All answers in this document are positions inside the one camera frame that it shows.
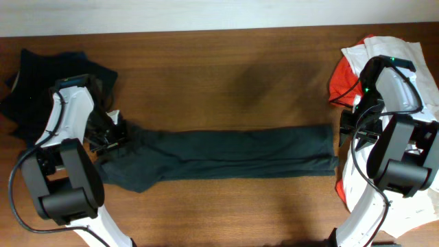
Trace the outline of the black Nike t-shirt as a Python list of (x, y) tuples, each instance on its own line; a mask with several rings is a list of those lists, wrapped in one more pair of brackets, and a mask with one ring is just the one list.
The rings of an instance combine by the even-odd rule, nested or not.
[(106, 184), (143, 193), (168, 180), (332, 176), (330, 125), (168, 132), (128, 126), (130, 141), (97, 158)]

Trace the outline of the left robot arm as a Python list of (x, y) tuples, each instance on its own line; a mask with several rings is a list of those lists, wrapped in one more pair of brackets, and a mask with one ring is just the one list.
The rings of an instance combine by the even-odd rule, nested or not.
[(89, 246), (134, 246), (104, 206), (104, 184), (84, 149), (102, 155), (128, 141), (118, 110), (106, 112), (102, 83), (85, 74), (57, 80), (53, 108), (35, 146), (19, 158), (37, 214), (57, 233), (74, 231)]

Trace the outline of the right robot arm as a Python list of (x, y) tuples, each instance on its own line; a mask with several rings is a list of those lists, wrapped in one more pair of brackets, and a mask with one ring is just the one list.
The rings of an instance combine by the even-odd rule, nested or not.
[(407, 72), (416, 72), (410, 60), (371, 58), (357, 80), (363, 95), (341, 113), (339, 144), (352, 139), (353, 167), (366, 187), (327, 246), (371, 246), (390, 212), (385, 192), (411, 198), (438, 175), (438, 121)]

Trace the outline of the red garment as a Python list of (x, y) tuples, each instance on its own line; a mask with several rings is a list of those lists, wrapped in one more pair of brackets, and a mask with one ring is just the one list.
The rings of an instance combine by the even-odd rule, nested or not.
[[(372, 37), (374, 37), (374, 35), (369, 34), (362, 38), (357, 43), (357, 45), (353, 47), (354, 50), (363, 49), (364, 40), (366, 38)], [(329, 82), (329, 100), (335, 99), (336, 97), (339, 97), (341, 94), (345, 93), (347, 90), (349, 90), (350, 87), (354, 85), (354, 83), (356, 83), (357, 79), (358, 75), (351, 69), (351, 65), (348, 59), (345, 57), (345, 55), (343, 55), (342, 59), (338, 62)], [(363, 95), (363, 92), (359, 85), (355, 86), (353, 92), (348, 93), (347, 95), (339, 99), (339, 101), (341, 103), (347, 104), (348, 106), (352, 106), (355, 95)], [(344, 184), (342, 178), (338, 178), (335, 184), (335, 190), (342, 202), (346, 204), (346, 195), (343, 185)]]

